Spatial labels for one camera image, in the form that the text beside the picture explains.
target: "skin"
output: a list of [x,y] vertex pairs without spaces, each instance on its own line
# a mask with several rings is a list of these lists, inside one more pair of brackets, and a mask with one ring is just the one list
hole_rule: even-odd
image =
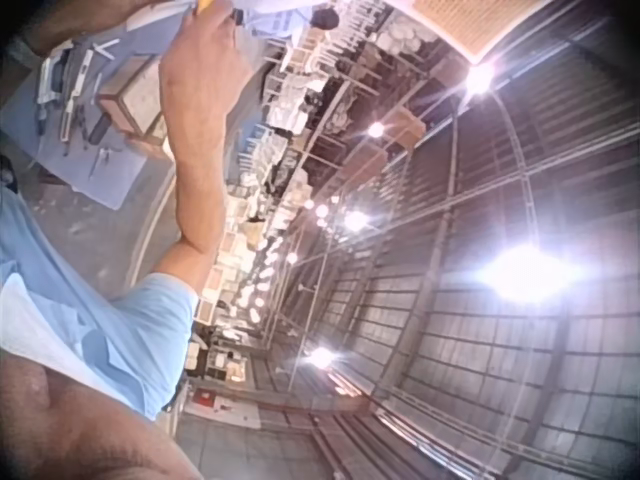
[[[46,51],[88,26],[93,31],[117,25],[149,3],[65,0],[62,10],[50,13],[40,29],[26,30],[24,38]],[[70,11],[74,20],[63,23],[60,33],[60,19],[66,22]],[[250,74],[235,49],[230,14],[230,3],[216,0],[197,18],[188,15],[161,64],[182,237],[155,271],[180,278],[196,292],[205,284],[224,228],[225,118]],[[102,20],[92,24],[84,16]],[[8,90],[20,77],[16,72],[0,77]],[[0,446],[20,479],[200,478],[170,438],[128,407],[5,352],[0,352]]]

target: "hand tool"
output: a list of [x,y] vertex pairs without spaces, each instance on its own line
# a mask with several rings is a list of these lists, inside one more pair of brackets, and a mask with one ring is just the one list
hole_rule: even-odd
[[206,9],[209,5],[211,5],[215,0],[198,0],[198,9],[197,13],[201,13],[204,9]]
[[119,43],[120,43],[120,39],[115,38],[101,45],[94,43],[93,49],[97,54],[102,55],[104,58],[108,59],[109,61],[113,61],[116,59],[116,57],[111,52],[107,51],[107,48],[113,47],[114,45],[117,45]]
[[111,127],[111,123],[111,115],[109,115],[108,113],[103,113],[100,117],[100,120],[98,120],[98,123],[96,123],[96,126],[93,127],[93,130],[91,130],[91,135],[89,135],[89,143],[91,145],[99,145],[105,134],[109,130],[109,127]]
[[36,104],[38,112],[36,115],[36,130],[39,137],[42,137],[46,130],[48,117],[48,104],[57,102],[62,96],[62,87],[58,85],[60,71],[69,58],[69,48],[66,44],[55,49],[40,66],[38,76],[38,96]]
[[111,148],[111,147],[100,147],[98,149],[98,153],[96,153],[96,158],[93,161],[93,165],[91,165],[91,170],[89,171],[89,180],[93,178],[93,174],[96,171],[96,167],[100,163],[101,160],[104,160],[104,164],[107,165],[109,163],[109,159],[111,158],[112,153],[118,153],[122,150]]
[[98,89],[100,88],[100,84],[102,83],[102,72],[98,74],[96,77],[96,81],[93,84],[93,95],[91,95],[91,105],[96,104],[96,95],[98,95]]
[[82,94],[84,82],[87,79],[87,72],[91,66],[91,60],[93,60],[94,52],[89,49],[84,53],[80,70],[76,76],[73,89],[69,92],[69,96],[66,99],[64,112],[62,113],[62,122],[60,124],[60,141],[68,144],[71,141],[71,129],[73,127],[73,118],[75,111],[76,99]]
[[79,105],[76,108],[76,125],[82,132],[82,142],[84,149],[89,150],[89,131],[87,130],[87,116],[85,113],[84,105]]

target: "corrugated metal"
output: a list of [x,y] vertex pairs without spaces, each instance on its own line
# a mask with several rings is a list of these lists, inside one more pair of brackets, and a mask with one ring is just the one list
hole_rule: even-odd
[[[588,15],[562,17],[510,52],[505,62],[529,58],[536,45],[538,54],[562,45],[558,38],[563,37],[578,38],[606,60],[616,53],[613,28],[603,21],[594,24]],[[638,126],[638,98],[611,75],[565,44],[501,89],[530,169]],[[517,171],[495,103],[491,98],[476,102],[460,118],[458,192],[463,194]],[[445,128],[415,153],[394,221],[415,220],[384,234],[352,318],[344,370],[367,391],[389,361],[429,262],[439,213],[416,215],[445,198],[450,137],[451,128]],[[534,317],[526,307],[502,301],[474,281],[474,272],[505,247],[527,240],[520,185],[505,183],[456,203],[444,270],[417,354],[400,384],[469,428],[494,435],[500,444],[502,439],[525,442],[541,454],[557,456],[551,470],[542,460],[522,462],[459,431],[448,435],[448,427],[403,407],[405,415],[415,415],[461,455],[498,470],[508,467],[512,478],[562,478],[568,475],[559,472],[562,458],[576,468],[615,470],[634,458],[639,444],[638,141],[627,138],[583,150],[531,176],[531,182],[543,248],[582,266],[584,279],[562,298],[543,304]],[[394,164],[391,172],[397,175],[401,165]],[[386,181],[381,178],[379,200],[389,208],[399,186]],[[335,338],[366,265],[364,252],[375,239],[369,235],[351,247],[318,334]]]

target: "pole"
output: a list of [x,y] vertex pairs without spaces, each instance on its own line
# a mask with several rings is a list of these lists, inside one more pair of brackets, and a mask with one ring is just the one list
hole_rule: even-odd
[[324,276],[324,271],[327,267],[327,259],[329,258],[329,253],[331,252],[331,246],[333,244],[333,237],[335,236],[335,226],[336,219],[338,218],[338,212],[340,211],[340,205],[342,205],[342,197],[340,197],[340,202],[336,205],[334,221],[332,222],[332,226],[334,230],[329,237],[329,241],[327,242],[327,248],[324,252],[324,257],[322,258],[322,266],[320,267],[320,273],[318,274],[318,281],[316,283],[316,291],[313,293],[313,300],[311,300],[311,306],[309,307],[309,313],[307,314],[307,321],[304,326],[304,333],[302,334],[302,338],[300,338],[300,346],[298,347],[298,354],[296,355],[296,361],[293,364],[293,371],[291,372],[291,378],[289,379],[289,387],[287,388],[287,392],[291,392],[293,388],[293,381],[296,378],[296,373],[298,372],[298,367],[300,365],[300,357],[302,356],[302,351],[304,350],[304,344],[307,341],[307,337],[309,336],[309,327],[311,326],[311,318],[313,317],[313,311],[316,307],[316,302],[318,301],[318,294],[320,293],[320,285],[322,284],[322,277]]
[[[304,230],[301,230],[298,233],[298,238],[297,241],[295,242],[295,248],[293,250],[293,253],[295,253],[296,255],[298,254],[298,250],[300,249],[300,244],[302,243],[302,237],[304,236]],[[291,265],[289,265],[289,263],[287,262],[287,259],[285,258],[285,264],[284,264],[284,270],[283,270],[283,275],[282,275],[282,282],[279,284],[279,291],[278,291],[278,296],[276,298],[276,303],[274,305],[274,308],[271,310],[270,313],[270,317],[269,319],[273,319],[273,324],[270,325],[271,327],[271,331],[267,332],[268,333],[268,337],[267,337],[267,350],[271,350],[271,344],[273,343],[273,337],[275,336],[276,333],[276,329],[278,327],[278,321],[279,319],[279,315],[280,315],[280,308],[282,308],[282,302],[284,300],[284,295],[285,292],[287,290],[287,283],[289,282],[289,277],[291,275]]]

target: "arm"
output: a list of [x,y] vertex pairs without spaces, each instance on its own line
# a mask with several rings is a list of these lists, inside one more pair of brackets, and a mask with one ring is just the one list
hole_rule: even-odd
[[232,7],[216,0],[185,17],[160,65],[162,109],[176,158],[176,216],[182,236],[154,271],[200,293],[224,233],[226,116],[250,70],[234,45]]

